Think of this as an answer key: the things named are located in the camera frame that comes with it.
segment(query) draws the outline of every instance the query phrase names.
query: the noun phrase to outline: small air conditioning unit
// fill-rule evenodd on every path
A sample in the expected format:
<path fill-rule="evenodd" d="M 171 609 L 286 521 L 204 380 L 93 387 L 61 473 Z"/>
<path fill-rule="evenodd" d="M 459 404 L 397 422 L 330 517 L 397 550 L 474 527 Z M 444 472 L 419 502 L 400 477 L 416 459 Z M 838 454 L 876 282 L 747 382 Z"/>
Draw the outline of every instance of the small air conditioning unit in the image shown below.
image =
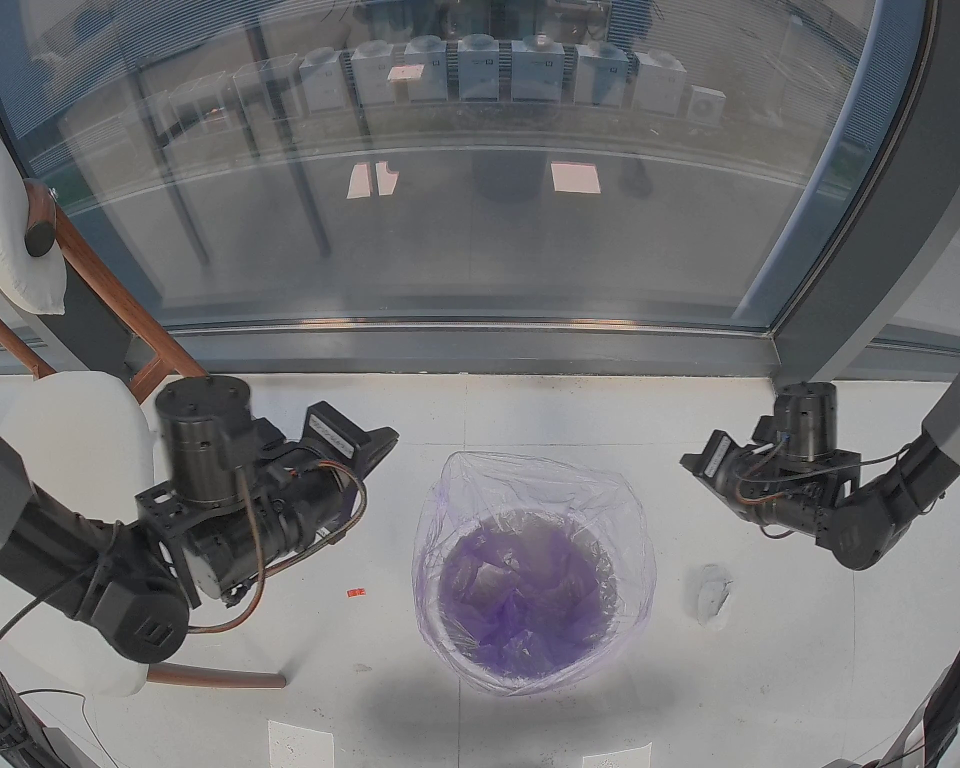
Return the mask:
<path fill-rule="evenodd" d="M 690 106 L 686 108 L 686 119 L 708 126 L 719 125 L 723 106 L 727 102 L 724 92 L 699 85 L 692 86 L 690 90 Z"/>

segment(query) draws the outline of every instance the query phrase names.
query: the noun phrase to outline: white seat cushion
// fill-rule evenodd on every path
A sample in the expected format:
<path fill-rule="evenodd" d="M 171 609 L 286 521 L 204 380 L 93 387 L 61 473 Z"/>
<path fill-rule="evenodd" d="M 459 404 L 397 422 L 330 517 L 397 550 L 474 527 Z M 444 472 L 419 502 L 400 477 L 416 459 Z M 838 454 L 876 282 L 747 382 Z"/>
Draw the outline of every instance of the white seat cushion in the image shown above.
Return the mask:
<path fill-rule="evenodd" d="M 23 458 L 35 485 L 86 517 L 133 522 L 133 497 L 154 484 L 147 420 L 127 387 L 106 373 L 62 372 L 35 381 L 3 418 L 0 437 Z M 31 599 L 0 579 L 0 617 Z M 81 693 L 129 696 L 146 682 L 145 664 L 124 659 L 95 629 L 46 604 L 7 641 Z"/>
<path fill-rule="evenodd" d="M 34 315 L 62 315 L 66 265 L 60 246 L 43 256 L 27 253 L 27 191 L 7 148 L 0 144 L 0 291 Z"/>

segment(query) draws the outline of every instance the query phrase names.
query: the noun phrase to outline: gray asphalt road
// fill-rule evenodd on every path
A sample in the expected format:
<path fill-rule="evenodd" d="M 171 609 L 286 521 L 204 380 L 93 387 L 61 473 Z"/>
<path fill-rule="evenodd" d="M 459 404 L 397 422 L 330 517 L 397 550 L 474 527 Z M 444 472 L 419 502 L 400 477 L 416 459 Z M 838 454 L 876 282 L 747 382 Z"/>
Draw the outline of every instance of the gray asphalt road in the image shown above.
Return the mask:
<path fill-rule="evenodd" d="M 348 198 L 358 163 L 393 194 Z M 551 163 L 595 166 L 600 194 L 554 191 Z M 800 189 L 679 161 L 559 151 L 327 156 L 177 184 L 104 206 L 168 322 L 355 315 L 729 317 Z M 316 210 L 331 244 L 310 225 Z M 94 217 L 78 226 L 96 247 Z"/>

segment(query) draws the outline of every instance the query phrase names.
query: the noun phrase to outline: wooden chair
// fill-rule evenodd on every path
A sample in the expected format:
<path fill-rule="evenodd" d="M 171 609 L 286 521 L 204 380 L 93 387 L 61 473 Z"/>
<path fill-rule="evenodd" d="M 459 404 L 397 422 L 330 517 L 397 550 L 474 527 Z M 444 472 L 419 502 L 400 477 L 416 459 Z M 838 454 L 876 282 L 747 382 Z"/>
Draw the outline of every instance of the wooden chair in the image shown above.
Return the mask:
<path fill-rule="evenodd" d="M 151 317 L 86 243 L 40 182 L 25 182 L 30 215 L 24 245 L 42 258 L 60 245 L 63 257 L 104 304 L 155 353 L 125 386 L 102 372 L 57 373 L 9 327 L 0 343 L 34 375 L 0 423 L 0 436 L 20 453 L 31 478 L 85 516 L 136 519 L 133 496 L 154 484 L 154 438 L 140 409 L 170 372 L 204 369 Z M 13 614 L 31 595 L 0 579 L 0 614 Z M 137 664 L 110 648 L 91 627 L 46 604 L 15 627 L 7 642 L 82 693 L 126 696 L 146 682 L 226 688 L 283 688 L 282 675 L 204 669 L 173 663 Z"/>

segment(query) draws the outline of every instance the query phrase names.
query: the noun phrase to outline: transparent plastic bag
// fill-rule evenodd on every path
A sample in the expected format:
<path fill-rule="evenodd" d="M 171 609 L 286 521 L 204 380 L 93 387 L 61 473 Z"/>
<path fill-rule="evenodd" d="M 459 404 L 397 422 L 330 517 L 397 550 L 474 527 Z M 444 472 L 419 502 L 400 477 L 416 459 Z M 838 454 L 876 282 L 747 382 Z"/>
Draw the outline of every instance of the transparent plastic bag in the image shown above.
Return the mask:
<path fill-rule="evenodd" d="M 470 685 L 502 696 L 586 677 L 643 631 L 657 567 L 619 474 L 454 453 L 420 515 L 420 633 Z"/>

